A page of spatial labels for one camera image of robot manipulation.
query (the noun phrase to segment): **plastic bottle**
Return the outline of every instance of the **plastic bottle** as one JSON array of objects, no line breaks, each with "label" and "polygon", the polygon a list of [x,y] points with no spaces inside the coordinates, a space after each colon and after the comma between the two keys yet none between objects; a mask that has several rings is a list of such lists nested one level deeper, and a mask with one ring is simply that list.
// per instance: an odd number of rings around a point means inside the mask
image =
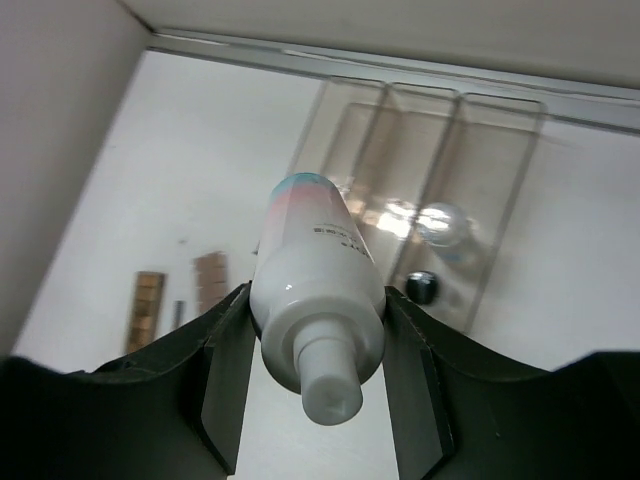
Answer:
[{"label": "plastic bottle", "polygon": [[450,265],[469,267],[476,263],[477,244],[461,208],[449,203],[427,205],[418,218],[417,230],[432,250]]},{"label": "plastic bottle", "polygon": [[251,286],[264,363],[302,394],[307,416],[337,425],[362,406],[382,360],[384,284],[338,189],[296,174],[271,195]]}]

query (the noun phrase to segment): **black ball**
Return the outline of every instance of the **black ball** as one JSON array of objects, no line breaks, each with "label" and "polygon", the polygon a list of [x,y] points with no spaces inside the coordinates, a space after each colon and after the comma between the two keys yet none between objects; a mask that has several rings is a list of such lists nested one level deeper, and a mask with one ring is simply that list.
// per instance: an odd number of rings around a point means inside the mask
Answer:
[{"label": "black ball", "polygon": [[418,305],[431,305],[438,296],[439,290],[438,277],[426,271],[410,273],[404,288],[409,300]]}]

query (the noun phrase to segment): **transparent container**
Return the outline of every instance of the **transparent container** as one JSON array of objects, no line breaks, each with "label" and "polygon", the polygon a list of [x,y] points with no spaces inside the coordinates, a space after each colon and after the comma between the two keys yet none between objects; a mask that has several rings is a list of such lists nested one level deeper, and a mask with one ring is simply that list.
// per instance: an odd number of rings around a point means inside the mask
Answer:
[{"label": "transparent container", "polygon": [[383,82],[342,77],[327,80],[289,173],[323,175],[344,196],[383,92]]},{"label": "transparent container", "polygon": [[[473,321],[543,119],[539,102],[464,95],[429,175],[391,283],[403,288],[411,272],[434,272],[458,292],[460,302],[450,311],[425,310],[460,331],[468,331]],[[428,221],[425,208],[434,202],[453,205],[466,216],[476,249],[471,264],[446,261],[420,235]]]},{"label": "transparent container", "polygon": [[389,282],[443,148],[457,92],[391,84],[371,126],[346,203]]}]

